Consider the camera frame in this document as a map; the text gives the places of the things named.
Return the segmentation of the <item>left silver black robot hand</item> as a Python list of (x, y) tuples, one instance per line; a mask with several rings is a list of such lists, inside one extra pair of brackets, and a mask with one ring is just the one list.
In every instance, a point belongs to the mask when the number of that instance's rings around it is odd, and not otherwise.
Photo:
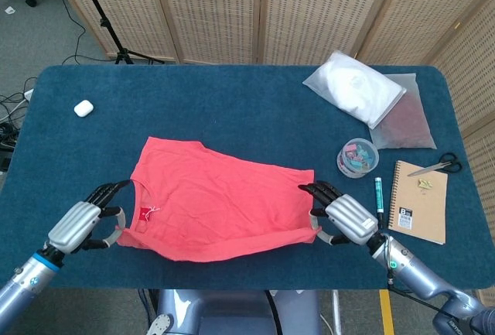
[[(48, 233), (47, 244), (64, 254), (75, 254), (80, 249), (105, 249), (122, 235), (126, 225), (121, 207), (109, 207), (114, 195), (130, 183), (123, 180), (98, 186), (85, 200), (75, 203)], [(92, 239), (94, 228), (101, 219), (116, 217), (117, 226), (106, 238)]]

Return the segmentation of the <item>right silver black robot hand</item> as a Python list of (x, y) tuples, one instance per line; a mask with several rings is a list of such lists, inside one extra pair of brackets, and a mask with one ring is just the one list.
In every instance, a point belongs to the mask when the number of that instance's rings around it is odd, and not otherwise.
[[(378, 219), (348, 194), (325, 181), (300, 184), (298, 188), (313, 196), (322, 206), (312, 208), (309, 212), (311, 228), (316, 236), (335, 246), (338, 244), (366, 244), (378, 232)], [(327, 218), (340, 232), (339, 235), (326, 233), (318, 219)]]

